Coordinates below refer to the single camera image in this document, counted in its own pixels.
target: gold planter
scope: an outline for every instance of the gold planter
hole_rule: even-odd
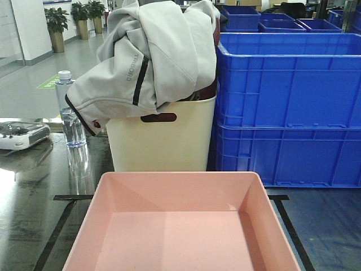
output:
[[[64,39],[61,32],[49,31],[52,50],[55,53],[63,53],[64,50]]]
[[[87,40],[88,39],[87,20],[79,20],[77,22],[77,29],[78,29],[78,33],[80,35],[80,39]]]
[[[102,27],[102,19],[101,17],[93,18],[94,28],[96,34],[102,34],[103,33],[103,27]]]

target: blue plastic crate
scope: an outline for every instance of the blue plastic crate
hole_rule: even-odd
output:
[[[261,13],[261,20],[287,20],[294,21],[294,18],[285,13]]]
[[[255,171],[265,186],[361,187],[361,130],[217,131],[218,171]]]
[[[330,10],[328,13],[328,21],[339,27],[342,28],[342,23],[343,23],[343,19],[342,19],[342,15],[344,14],[343,10]]]
[[[324,19],[298,19],[296,22],[306,28],[307,32],[310,33],[341,33],[342,31],[341,28],[335,26],[334,24],[331,24]]]
[[[229,30],[227,28],[227,26],[223,25],[221,26],[221,32],[245,32],[245,33],[254,33],[254,32],[258,32],[258,29],[233,29],[233,30]]]
[[[258,31],[261,14],[249,6],[222,6],[222,14],[228,18],[226,28],[229,32]]]
[[[356,6],[351,24],[355,28],[361,29],[361,6]]]
[[[361,127],[361,36],[221,33],[218,121]]]
[[[294,32],[306,32],[306,29],[295,21],[287,20],[264,20],[259,21],[258,29],[260,32],[267,33],[294,33]]]
[[[351,32],[351,33],[355,33],[355,34],[361,34],[361,29],[360,29],[360,28],[357,28],[357,27],[354,26],[354,25],[351,25],[350,32]]]

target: gray jacket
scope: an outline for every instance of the gray jacket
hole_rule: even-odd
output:
[[[92,135],[109,119],[160,113],[213,82],[217,18],[210,0],[184,13],[172,1],[124,1],[108,17],[100,63],[76,80],[66,101]]]

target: plastic water bottle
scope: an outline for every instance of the plastic water bottle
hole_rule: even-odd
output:
[[[84,127],[78,116],[65,101],[65,95],[74,80],[72,80],[72,74],[69,71],[60,71],[58,75],[59,81],[55,83],[55,87],[65,140],[70,148],[81,147],[86,144]]]

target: green leaves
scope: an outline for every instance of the green leaves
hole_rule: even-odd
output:
[[[47,23],[47,29],[53,32],[64,32],[64,28],[68,29],[67,17],[69,15],[66,10],[62,10],[59,7],[57,10],[55,8],[44,8],[45,18]]]
[[[86,6],[87,5],[83,5],[80,2],[72,4],[72,11],[70,13],[73,15],[75,22],[88,19],[89,15]]]
[[[88,10],[89,18],[93,19],[103,16],[105,6],[96,0],[89,0],[89,3],[86,4],[86,9]]]

